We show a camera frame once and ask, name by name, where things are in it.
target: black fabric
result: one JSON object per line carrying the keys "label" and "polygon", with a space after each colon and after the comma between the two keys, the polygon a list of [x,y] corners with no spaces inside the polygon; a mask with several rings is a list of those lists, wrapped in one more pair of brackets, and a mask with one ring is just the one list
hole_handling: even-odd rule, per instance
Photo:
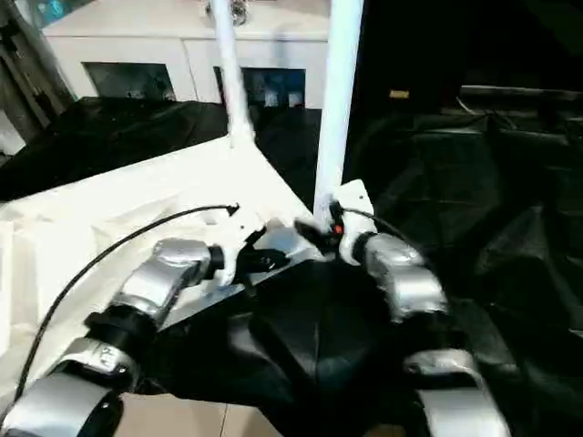
{"label": "black fabric", "polygon": [[[312,202],[320,111],[252,108],[251,115],[258,147],[297,194]],[[86,97],[0,167],[0,201],[89,178],[226,133],[227,115],[221,105]]]}
{"label": "black fabric", "polygon": [[[309,203],[319,112],[252,114],[261,150]],[[571,434],[583,422],[581,127],[356,121],[346,177],[362,178],[375,210],[435,266],[514,435]],[[217,105],[86,99],[0,168],[0,198],[225,131]],[[358,269],[303,263],[162,332],[140,390],[255,405],[284,435],[356,436],[376,422],[423,435],[401,372],[408,339],[389,316]]]}

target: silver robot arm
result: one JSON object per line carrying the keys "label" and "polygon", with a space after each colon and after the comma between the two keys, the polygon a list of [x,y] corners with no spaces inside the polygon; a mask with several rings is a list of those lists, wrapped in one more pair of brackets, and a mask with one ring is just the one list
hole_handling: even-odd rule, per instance
{"label": "silver robot arm", "polygon": [[13,406],[0,436],[113,435],[123,412],[118,396],[135,387],[140,360],[180,291],[224,267],[220,247],[160,241],[107,308],[87,318],[87,335],[74,340]]}
{"label": "silver robot arm", "polygon": [[447,298],[423,256],[393,235],[378,233],[375,223],[350,209],[373,213],[362,181],[342,186],[334,196],[339,252],[372,276],[391,310],[403,339],[404,372],[424,407],[433,437],[507,437],[506,421],[487,388]]}

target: white metal bar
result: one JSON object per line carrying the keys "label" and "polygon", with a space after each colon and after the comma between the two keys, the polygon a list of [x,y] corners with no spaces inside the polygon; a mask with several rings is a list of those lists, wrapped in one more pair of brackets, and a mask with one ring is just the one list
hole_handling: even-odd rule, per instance
{"label": "white metal bar", "polygon": [[[219,43],[222,82],[227,112],[229,113],[229,131],[232,142],[233,144],[249,144],[249,140],[251,143],[253,142],[254,133],[249,121],[247,95],[237,60],[230,0],[211,0],[211,7]],[[243,140],[238,141],[237,139],[241,136]]]}
{"label": "white metal bar", "polygon": [[320,223],[328,221],[330,197],[342,184],[362,16],[363,0],[332,0],[313,205]]}

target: wire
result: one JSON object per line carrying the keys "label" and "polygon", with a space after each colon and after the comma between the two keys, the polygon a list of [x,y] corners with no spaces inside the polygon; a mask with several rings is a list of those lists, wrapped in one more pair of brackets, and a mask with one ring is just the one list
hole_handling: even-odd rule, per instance
{"label": "wire", "polygon": [[467,112],[468,114],[471,114],[472,116],[477,116],[477,113],[475,112],[475,110],[471,109],[468,105],[466,105],[464,102],[462,102],[461,98],[456,97],[455,101],[457,102],[457,104],[460,107],[462,107],[462,109],[464,109],[465,112]]}
{"label": "wire", "polygon": [[359,216],[367,217],[368,219],[374,221],[375,223],[383,226],[387,231],[389,231],[395,237],[402,239],[405,243],[407,243],[412,248],[415,247],[415,245],[411,242],[411,240],[409,238],[407,238],[407,236],[402,231],[397,229],[396,226],[392,225],[388,221],[383,220],[382,218],[377,217],[374,214],[371,214],[371,213],[365,212],[365,211],[361,211],[359,209],[343,208],[343,211],[344,212],[352,212],[353,214],[358,214]]}
{"label": "wire", "polygon": [[149,225],[132,232],[131,234],[129,234],[126,237],[124,237],[123,239],[115,242],[114,244],[109,246],[107,249],[102,251],[95,258],[90,260],[88,262],[88,264],[83,269],[81,269],[78,272],[78,274],[75,275],[75,277],[73,277],[72,280],[70,280],[67,283],[67,285],[58,294],[58,296],[56,296],[52,305],[50,306],[50,308],[46,312],[46,315],[43,318],[43,321],[41,322],[41,324],[38,328],[38,331],[36,332],[36,336],[35,336],[35,339],[33,341],[32,346],[30,347],[30,351],[28,352],[28,356],[26,357],[25,365],[22,369],[22,372],[20,373],[20,379],[18,380],[18,385],[16,386],[14,402],[16,403],[22,397],[22,395],[25,391],[26,380],[28,379],[28,374],[30,373],[30,369],[33,365],[33,361],[35,360],[36,353],[38,352],[38,347],[40,346],[40,342],[42,341],[43,336],[45,335],[46,328],[48,327],[48,324],[50,323],[51,319],[55,315],[56,309],[58,308],[60,303],[63,301],[63,299],[66,297],[68,292],[71,291],[71,289],[73,289],[73,287],[75,287],[75,285],[79,282],[79,280],[81,278],[83,278],[83,276],[85,276],[85,274],[88,271],[93,269],[100,261],[102,261],[107,255],[112,253],[114,250],[116,250],[117,248],[119,248],[123,244],[127,243],[128,241],[131,241],[132,239],[135,239],[136,237],[139,237],[140,235],[145,234],[149,230],[157,228],[158,226],[161,226],[165,223],[168,223],[171,220],[179,219],[181,217],[188,216],[190,214],[195,214],[197,212],[209,211],[212,209],[226,209],[227,211],[229,211],[229,213],[232,213],[237,209],[237,207],[233,207],[233,206],[229,206],[229,205],[210,205],[207,207],[192,208],[192,209],[186,209],[186,210],[181,211],[181,212],[177,212],[176,214],[172,214],[168,217],[153,221]]}

